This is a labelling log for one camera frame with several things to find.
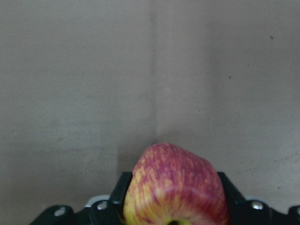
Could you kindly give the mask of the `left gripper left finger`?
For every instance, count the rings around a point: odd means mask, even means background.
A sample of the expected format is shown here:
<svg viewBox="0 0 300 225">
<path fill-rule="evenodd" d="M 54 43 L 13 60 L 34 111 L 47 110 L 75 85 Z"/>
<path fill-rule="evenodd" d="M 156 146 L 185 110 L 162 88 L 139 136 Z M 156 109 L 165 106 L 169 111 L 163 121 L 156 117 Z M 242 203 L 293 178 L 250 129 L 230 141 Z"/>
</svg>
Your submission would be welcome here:
<svg viewBox="0 0 300 225">
<path fill-rule="evenodd" d="M 110 195 L 91 198 L 79 212 L 67 205 L 54 205 L 44 210 L 32 225 L 123 225 L 125 196 L 133 175 L 123 172 Z"/>
</svg>

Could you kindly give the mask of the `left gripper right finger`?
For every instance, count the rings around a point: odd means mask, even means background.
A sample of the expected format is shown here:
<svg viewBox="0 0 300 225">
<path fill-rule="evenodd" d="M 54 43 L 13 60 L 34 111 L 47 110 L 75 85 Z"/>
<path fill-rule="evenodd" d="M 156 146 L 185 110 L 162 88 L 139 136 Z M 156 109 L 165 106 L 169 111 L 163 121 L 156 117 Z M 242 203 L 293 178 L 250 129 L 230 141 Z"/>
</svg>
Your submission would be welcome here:
<svg viewBox="0 0 300 225">
<path fill-rule="evenodd" d="M 228 203 L 232 225 L 298 225 L 300 206 L 281 213 L 258 199 L 247 200 L 224 172 L 218 172 Z"/>
</svg>

